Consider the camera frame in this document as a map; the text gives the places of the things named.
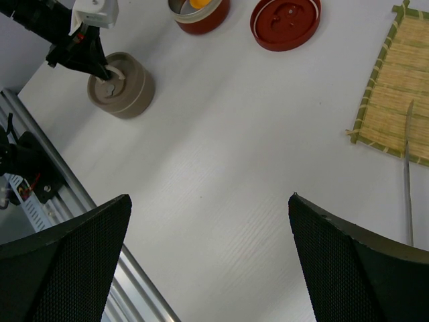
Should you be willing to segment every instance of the orange object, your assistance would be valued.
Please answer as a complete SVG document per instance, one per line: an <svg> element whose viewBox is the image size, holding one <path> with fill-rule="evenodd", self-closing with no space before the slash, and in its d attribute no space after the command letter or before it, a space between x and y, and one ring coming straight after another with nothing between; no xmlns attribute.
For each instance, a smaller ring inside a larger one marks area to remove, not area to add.
<svg viewBox="0 0 429 322"><path fill-rule="evenodd" d="M195 9L202 9L210 3L211 0L190 0L190 5Z"/></svg>

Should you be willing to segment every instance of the black bracket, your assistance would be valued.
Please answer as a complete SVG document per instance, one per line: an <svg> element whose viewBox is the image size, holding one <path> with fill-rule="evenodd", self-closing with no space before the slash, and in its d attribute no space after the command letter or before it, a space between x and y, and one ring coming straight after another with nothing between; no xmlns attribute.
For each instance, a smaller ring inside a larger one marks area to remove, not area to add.
<svg viewBox="0 0 429 322"><path fill-rule="evenodd" d="M40 167L40 173L25 178L30 186L35 183L32 191L39 201L44 204L54 197L64 185L64 178L32 133L24 132L18 139L17 145L39 153L42 160L44 160Z"/></svg>

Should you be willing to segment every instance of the black cable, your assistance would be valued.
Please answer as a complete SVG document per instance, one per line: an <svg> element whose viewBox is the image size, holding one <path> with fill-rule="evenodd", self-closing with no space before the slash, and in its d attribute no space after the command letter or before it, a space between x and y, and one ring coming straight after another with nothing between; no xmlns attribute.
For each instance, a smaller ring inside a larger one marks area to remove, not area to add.
<svg viewBox="0 0 429 322"><path fill-rule="evenodd" d="M6 129L6 135L9 135L9 133L12 133L13 139L15 140L15 143L18 143L18 136L15 133L15 130L13 128L13 114L9 113L7 116L7 129Z"/></svg>

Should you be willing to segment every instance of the metal frame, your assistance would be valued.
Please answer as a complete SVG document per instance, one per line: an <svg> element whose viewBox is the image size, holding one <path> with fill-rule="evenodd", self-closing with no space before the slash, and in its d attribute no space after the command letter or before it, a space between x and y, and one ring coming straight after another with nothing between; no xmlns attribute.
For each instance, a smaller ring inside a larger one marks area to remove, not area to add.
<svg viewBox="0 0 429 322"><path fill-rule="evenodd" d="M6 126L9 113L13 113L13 125L17 135L25 131L32 132L66 180L66 186L42 207L43 212L50 217L50 222L61 223L94 209L94 201L17 95L3 89L0 92L1 125ZM180 322L125 245L119 256L102 321Z"/></svg>

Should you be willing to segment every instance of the green mat edge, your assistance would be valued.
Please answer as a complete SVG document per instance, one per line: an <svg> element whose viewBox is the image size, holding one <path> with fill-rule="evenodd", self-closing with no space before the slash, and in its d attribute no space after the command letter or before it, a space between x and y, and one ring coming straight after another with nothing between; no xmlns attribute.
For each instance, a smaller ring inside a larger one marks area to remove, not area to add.
<svg viewBox="0 0 429 322"><path fill-rule="evenodd" d="M387 56L387 51L390 49L390 46L393 42L393 39L396 36L397 29L401 26L402 19L407 15L409 17L420 17L420 14L422 14L422 17L424 20L429 20L429 13L424 11L418 11L415 9L409 9L408 5L410 4L410 0L404 0L402 5L395 5L393 6L392 11L396 12L396 18L393 21L389 33L384 41L383 46L381 47L380 53L377 57L377 62L374 65L373 71L371 73L371 76L369 77L367 87L365 89L365 92L363 94L361 104L359 106L359 110L357 112L355 125L353 126L353 131L349 134L350 140L352 143L356 144L358 141L367 144L375 149L381 150L385 153L391 154L392 156L396 156L398 158L403 158L403 151L395 150L392 148L388 148L387 146L384 146L382 144L379 144L377 142L371 141L367 138L364 138L361 135L361 127L363 124L363 120L365 119L365 114L367 112L367 104L369 100L371 99L371 95L375 86L375 83L377 82L378 75L380 73L381 67L383 66L384 60ZM425 166L429 166L429 159L426 158L420 158L415 155L410 155L410 161L418 164L423 164Z"/></svg>

